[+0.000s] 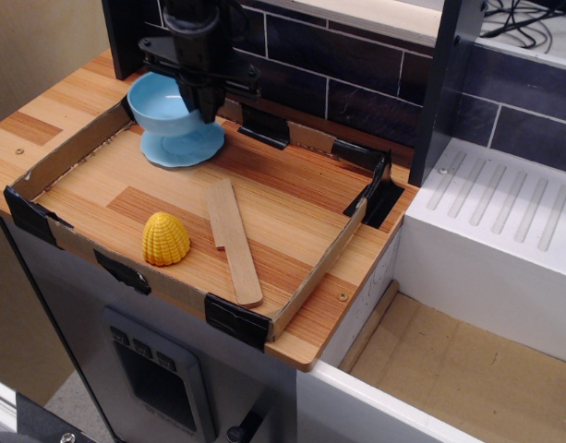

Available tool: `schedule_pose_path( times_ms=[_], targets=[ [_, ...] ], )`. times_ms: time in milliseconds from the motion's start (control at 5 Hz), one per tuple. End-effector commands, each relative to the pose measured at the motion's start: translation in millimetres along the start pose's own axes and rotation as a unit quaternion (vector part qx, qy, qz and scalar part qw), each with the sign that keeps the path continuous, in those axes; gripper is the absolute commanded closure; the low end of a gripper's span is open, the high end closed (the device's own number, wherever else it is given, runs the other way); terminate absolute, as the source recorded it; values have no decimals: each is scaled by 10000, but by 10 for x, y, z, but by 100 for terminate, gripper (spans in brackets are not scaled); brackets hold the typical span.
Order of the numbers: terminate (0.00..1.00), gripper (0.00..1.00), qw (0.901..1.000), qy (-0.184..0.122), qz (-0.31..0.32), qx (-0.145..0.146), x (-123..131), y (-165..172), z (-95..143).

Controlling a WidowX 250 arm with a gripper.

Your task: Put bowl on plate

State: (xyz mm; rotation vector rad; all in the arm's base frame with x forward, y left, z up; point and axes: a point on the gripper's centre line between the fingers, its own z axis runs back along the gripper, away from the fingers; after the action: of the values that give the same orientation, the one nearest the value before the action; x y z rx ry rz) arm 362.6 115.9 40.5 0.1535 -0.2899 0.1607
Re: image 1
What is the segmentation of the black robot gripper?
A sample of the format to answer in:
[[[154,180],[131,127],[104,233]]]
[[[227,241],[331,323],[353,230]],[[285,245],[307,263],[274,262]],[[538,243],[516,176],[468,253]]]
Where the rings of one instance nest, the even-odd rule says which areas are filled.
[[[260,71],[235,50],[235,42],[231,27],[218,25],[145,37],[138,47],[151,71],[176,80],[187,109],[199,109],[203,121],[213,123],[228,93],[250,99],[261,94]]]

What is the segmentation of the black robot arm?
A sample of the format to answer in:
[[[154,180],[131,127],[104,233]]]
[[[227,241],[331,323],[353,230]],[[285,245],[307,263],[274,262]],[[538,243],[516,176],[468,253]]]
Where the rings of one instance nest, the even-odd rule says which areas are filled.
[[[166,1],[169,35],[138,43],[148,69],[174,79],[187,109],[206,124],[215,120],[227,93],[260,95],[259,69],[234,49],[233,10],[244,13],[236,1]]]

